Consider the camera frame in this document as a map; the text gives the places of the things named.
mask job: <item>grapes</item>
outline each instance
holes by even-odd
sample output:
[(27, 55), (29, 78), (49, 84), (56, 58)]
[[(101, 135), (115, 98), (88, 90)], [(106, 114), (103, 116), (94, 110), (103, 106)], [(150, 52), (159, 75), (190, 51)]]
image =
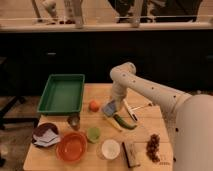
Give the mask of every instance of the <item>grapes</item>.
[(150, 140), (147, 142), (146, 154), (154, 162), (157, 163), (160, 161), (160, 158), (157, 156), (160, 146), (160, 137), (157, 134), (152, 134)]

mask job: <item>food item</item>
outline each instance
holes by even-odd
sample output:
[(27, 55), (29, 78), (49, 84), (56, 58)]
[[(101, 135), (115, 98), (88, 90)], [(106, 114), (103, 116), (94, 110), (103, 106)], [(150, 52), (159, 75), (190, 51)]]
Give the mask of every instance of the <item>food item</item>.
[(92, 143), (97, 143), (99, 141), (100, 135), (100, 129), (97, 127), (90, 127), (87, 129), (87, 139)]
[(122, 131), (121, 126), (116, 122), (116, 120), (113, 117), (107, 117), (105, 116), (106, 120), (115, 127), (118, 131)]
[(160, 158), (157, 156), (159, 151), (160, 137), (157, 134), (152, 134), (150, 140), (147, 142), (146, 154), (153, 162), (159, 162)]
[(120, 126), (126, 129), (135, 129), (137, 125), (130, 125), (126, 121), (124, 121), (118, 114), (115, 114), (113, 118), (119, 123)]
[(96, 100), (92, 100), (89, 103), (89, 110), (91, 110), (92, 112), (97, 112), (100, 108), (100, 103)]

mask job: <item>green tray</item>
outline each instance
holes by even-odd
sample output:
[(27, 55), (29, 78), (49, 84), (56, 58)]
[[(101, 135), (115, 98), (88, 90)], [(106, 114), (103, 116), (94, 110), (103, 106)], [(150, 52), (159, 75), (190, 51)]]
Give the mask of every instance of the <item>green tray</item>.
[(84, 90), (83, 74), (52, 74), (39, 101), (38, 113), (70, 115), (80, 113)]

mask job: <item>wooden table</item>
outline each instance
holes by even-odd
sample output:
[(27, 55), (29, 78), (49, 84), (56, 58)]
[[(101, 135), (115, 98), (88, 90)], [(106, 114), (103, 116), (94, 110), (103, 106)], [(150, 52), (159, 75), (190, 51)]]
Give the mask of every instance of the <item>wooden table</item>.
[[(49, 148), (36, 148), (30, 145), (25, 163), (25, 171), (47, 171), (47, 170), (92, 170), (92, 171), (126, 171), (126, 158), (123, 148), (121, 153), (115, 160), (107, 161), (103, 159), (99, 153), (101, 143), (108, 138), (113, 138), (118, 142), (131, 139), (135, 142), (137, 155), (140, 159), (141, 166), (132, 170), (140, 171), (171, 171), (173, 153), (168, 138), (167, 130), (159, 106), (147, 106), (135, 110), (139, 119), (138, 127), (135, 130), (126, 130), (119, 132), (112, 127), (104, 118), (101, 110), (96, 113), (88, 111), (90, 100), (96, 99), (106, 104), (109, 100), (110, 88), (112, 84), (85, 84), (83, 107), (80, 113), (81, 128), (80, 131), (86, 131), (91, 126), (97, 126), (101, 130), (100, 141), (96, 144), (88, 143), (87, 152), (84, 158), (75, 164), (67, 164), (60, 161), (55, 153), (56, 145)], [(140, 94), (128, 89), (127, 101), (131, 107), (146, 106), (150, 101)], [(118, 112), (127, 122), (133, 123), (125, 108)], [(57, 125), (60, 135), (73, 131), (67, 123), (67, 116), (41, 116), (39, 124), (52, 122)], [(159, 134), (160, 136), (160, 162), (153, 163), (146, 156), (146, 144), (151, 134)]]

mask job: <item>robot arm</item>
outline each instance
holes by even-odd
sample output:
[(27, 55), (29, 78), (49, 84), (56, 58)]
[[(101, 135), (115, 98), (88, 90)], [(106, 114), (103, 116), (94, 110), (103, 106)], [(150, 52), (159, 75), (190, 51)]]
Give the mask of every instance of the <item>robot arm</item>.
[(111, 70), (112, 99), (121, 102), (126, 97), (126, 88), (131, 88), (158, 104), (162, 111), (173, 113), (186, 99), (191, 97), (188, 93), (137, 77), (135, 73), (136, 68), (130, 62), (116, 66)]
[(135, 76), (132, 63), (114, 67), (111, 98), (122, 103), (131, 88), (158, 104), (163, 111), (176, 113), (174, 171), (213, 170), (213, 97), (191, 96), (185, 92)]

